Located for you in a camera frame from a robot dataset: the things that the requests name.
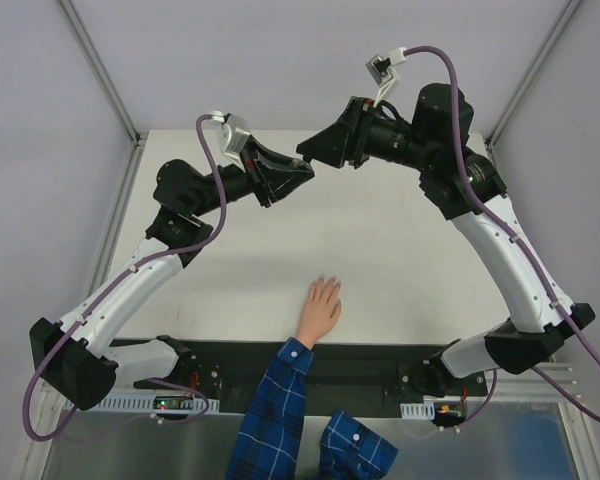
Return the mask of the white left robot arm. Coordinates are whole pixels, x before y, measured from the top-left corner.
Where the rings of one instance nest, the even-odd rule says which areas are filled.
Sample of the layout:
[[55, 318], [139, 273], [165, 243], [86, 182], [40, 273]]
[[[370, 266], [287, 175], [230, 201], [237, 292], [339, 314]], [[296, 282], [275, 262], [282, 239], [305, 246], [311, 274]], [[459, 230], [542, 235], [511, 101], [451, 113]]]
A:
[[311, 165], [248, 138], [238, 161], [204, 175], [181, 159], [158, 171], [153, 223], [118, 273], [57, 322], [30, 330], [42, 378], [80, 410], [98, 405], [116, 387], [157, 378], [168, 388], [191, 383], [192, 351], [168, 335], [135, 345], [112, 341], [136, 311], [208, 244], [212, 226], [202, 216], [223, 203], [254, 195], [263, 207], [284, 199], [314, 176]]

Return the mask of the person's left hand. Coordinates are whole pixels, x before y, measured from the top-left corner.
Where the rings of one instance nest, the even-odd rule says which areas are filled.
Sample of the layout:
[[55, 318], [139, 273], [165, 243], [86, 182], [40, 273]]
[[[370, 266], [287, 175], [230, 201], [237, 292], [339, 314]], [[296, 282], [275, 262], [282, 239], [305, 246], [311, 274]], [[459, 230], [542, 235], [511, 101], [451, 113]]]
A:
[[336, 277], [326, 280], [321, 276], [311, 284], [295, 335], [307, 349], [335, 328], [342, 312], [340, 290], [341, 282]]

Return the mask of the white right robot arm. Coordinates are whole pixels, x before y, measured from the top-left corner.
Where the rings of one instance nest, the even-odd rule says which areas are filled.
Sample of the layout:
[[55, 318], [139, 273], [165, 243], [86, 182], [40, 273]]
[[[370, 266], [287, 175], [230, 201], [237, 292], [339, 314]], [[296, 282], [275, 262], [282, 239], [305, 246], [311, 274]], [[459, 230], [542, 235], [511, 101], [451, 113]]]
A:
[[419, 93], [411, 121], [393, 105], [352, 97], [338, 119], [296, 151], [334, 168], [359, 168], [374, 157], [415, 169], [419, 187], [474, 248], [509, 310], [500, 325], [456, 340], [407, 374], [413, 389], [443, 397], [466, 378], [501, 368], [520, 374], [556, 353], [593, 322], [587, 303], [574, 302], [550, 277], [519, 225], [504, 181], [493, 164], [467, 146], [474, 110], [448, 84]]

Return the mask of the blue plaid sleeve forearm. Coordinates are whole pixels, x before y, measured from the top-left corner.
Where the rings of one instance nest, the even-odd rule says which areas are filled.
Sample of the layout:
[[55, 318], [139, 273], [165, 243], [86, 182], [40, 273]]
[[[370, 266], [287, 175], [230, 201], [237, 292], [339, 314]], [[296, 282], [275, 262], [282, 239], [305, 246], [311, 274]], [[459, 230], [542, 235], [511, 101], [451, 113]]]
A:
[[313, 362], [313, 352], [293, 337], [278, 350], [244, 415], [227, 479], [294, 477]]

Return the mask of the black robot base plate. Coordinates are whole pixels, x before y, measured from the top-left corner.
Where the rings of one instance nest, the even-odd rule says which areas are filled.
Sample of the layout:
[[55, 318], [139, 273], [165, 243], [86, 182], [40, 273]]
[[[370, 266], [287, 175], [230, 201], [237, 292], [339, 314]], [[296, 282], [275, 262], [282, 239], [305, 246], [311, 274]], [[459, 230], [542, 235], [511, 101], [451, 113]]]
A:
[[[186, 341], [192, 367], [183, 383], [219, 402], [224, 414], [246, 411], [279, 342]], [[307, 377], [307, 413], [397, 418], [400, 406], [420, 403], [411, 375], [439, 345], [319, 344]]]

